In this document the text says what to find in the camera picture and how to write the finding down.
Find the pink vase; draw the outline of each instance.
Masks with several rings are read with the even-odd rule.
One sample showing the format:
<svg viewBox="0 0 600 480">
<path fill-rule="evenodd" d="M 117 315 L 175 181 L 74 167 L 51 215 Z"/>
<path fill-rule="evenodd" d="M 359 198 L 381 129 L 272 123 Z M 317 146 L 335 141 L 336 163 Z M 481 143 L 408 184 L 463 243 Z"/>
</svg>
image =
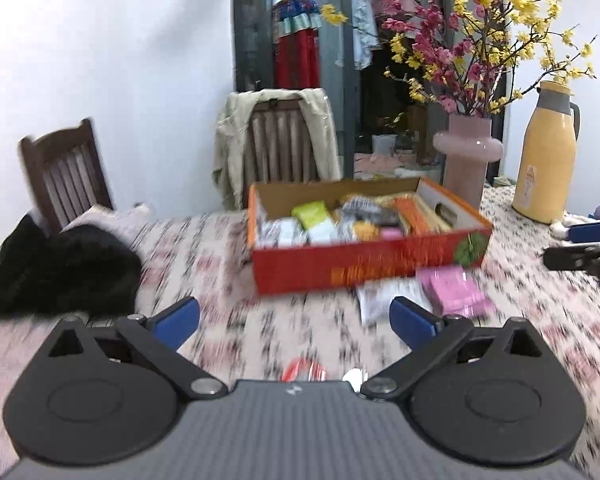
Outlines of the pink vase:
<svg viewBox="0 0 600 480">
<path fill-rule="evenodd" d="M 448 132 L 436 134 L 433 146 L 446 155 L 443 186 L 480 209 L 487 164 L 503 153 L 502 143 L 491 138 L 491 119 L 449 115 Z"/>
</svg>

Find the white bucket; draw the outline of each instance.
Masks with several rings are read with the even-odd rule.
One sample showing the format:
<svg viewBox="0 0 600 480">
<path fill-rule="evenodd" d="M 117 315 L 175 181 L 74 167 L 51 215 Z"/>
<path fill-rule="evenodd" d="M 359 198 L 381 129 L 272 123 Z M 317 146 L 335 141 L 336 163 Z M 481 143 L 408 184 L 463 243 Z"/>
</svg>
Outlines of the white bucket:
<svg viewBox="0 0 600 480">
<path fill-rule="evenodd" d="M 371 142 L 374 149 L 374 155 L 394 156 L 395 141 L 397 137 L 398 136 L 395 134 L 372 136 Z"/>
</svg>

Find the red cardboard box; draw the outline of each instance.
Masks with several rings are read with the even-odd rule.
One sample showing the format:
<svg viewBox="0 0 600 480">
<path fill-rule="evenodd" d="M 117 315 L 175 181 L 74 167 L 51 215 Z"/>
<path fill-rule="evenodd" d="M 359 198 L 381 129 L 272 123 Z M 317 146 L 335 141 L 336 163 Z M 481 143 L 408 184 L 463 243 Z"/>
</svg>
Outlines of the red cardboard box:
<svg viewBox="0 0 600 480">
<path fill-rule="evenodd" d="M 263 221 L 289 217 L 297 205 L 324 200 L 327 208 L 333 210 L 341 197 L 349 193 L 383 196 L 408 191 L 416 192 L 433 210 L 444 211 L 452 230 L 444 234 L 332 246 L 284 249 L 254 246 L 256 232 Z M 412 276 L 421 267 L 451 264 L 479 267 L 493 225 L 462 199 L 427 178 L 391 178 L 254 184 L 249 195 L 248 229 L 258 292 L 283 294 Z"/>
</svg>

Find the green snack package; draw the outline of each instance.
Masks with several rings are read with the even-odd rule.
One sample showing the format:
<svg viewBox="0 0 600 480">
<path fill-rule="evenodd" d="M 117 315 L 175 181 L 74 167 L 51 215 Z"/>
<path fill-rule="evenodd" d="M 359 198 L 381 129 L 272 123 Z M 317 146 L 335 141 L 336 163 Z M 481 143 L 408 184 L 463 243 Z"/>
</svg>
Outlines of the green snack package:
<svg viewBox="0 0 600 480">
<path fill-rule="evenodd" d="M 291 214 L 298 218 L 302 227 L 307 231 L 326 220 L 331 220 L 331 215 L 329 215 L 324 201 L 298 205 L 293 208 Z"/>
</svg>

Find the flower arrangement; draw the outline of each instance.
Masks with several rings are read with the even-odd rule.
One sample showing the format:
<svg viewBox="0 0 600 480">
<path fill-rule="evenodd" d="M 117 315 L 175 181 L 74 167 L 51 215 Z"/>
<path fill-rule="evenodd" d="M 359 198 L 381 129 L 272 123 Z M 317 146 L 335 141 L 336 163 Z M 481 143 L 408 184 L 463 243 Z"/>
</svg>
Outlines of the flower arrangement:
<svg viewBox="0 0 600 480">
<path fill-rule="evenodd" d="M 414 77 L 396 77 L 387 67 L 387 77 L 401 80 L 410 86 L 414 101 L 438 102 L 448 113 L 489 117 L 516 99 L 532 91 L 547 76 L 558 83 L 588 76 L 595 78 L 590 62 L 577 67 L 576 60 L 592 54 L 591 43 L 577 47 L 574 30 L 554 32 L 551 26 L 560 14 L 563 0 L 451 0 L 453 11 L 444 16 L 435 0 L 415 0 L 415 12 L 404 20 L 387 18 L 382 28 L 391 31 L 393 61 L 421 70 L 425 83 Z M 346 16 L 332 5 L 322 9 L 324 19 L 341 25 Z M 510 29 L 517 32 L 511 37 Z M 449 30 L 457 31 L 462 39 L 449 44 Z M 559 59 L 553 41 L 560 38 L 573 50 Z M 522 61 L 533 60 L 541 52 L 541 73 L 528 88 L 515 88 L 516 68 Z M 509 96 L 494 96 L 503 74 L 512 82 Z"/>
</svg>

